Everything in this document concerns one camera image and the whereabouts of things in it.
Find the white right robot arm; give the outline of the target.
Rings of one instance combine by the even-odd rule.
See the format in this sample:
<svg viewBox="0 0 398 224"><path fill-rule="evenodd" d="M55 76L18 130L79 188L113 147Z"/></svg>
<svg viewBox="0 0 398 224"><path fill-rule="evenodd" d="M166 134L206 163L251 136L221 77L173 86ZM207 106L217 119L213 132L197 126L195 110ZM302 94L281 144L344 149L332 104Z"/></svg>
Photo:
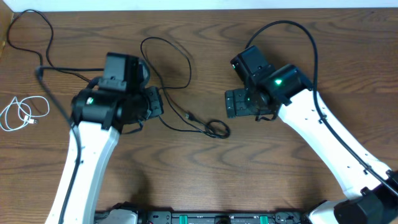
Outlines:
<svg viewBox="0 0 398 224"><path fill-rule="evenodd" d="M397 218L397 173L367 151L295 66L275 69L256 46L231 61L244 88L225 93L229 118L280 118L326 164L345 198L304 213L305 223L390 223Z"/></svg>

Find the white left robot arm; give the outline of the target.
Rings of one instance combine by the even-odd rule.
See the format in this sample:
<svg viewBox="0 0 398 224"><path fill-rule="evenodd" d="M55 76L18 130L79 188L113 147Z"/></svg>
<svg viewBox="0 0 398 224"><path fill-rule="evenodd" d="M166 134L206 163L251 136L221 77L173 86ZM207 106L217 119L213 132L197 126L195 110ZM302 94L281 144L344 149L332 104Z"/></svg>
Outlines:
<svg viewBox="0 0 398 224"><path fill-rule="evenodd" d="M94 223L109 159L123 127L163 114L150 70L139 57L109 52L103 75L90 80L72 99L67 158L47 223Z"/></svg>

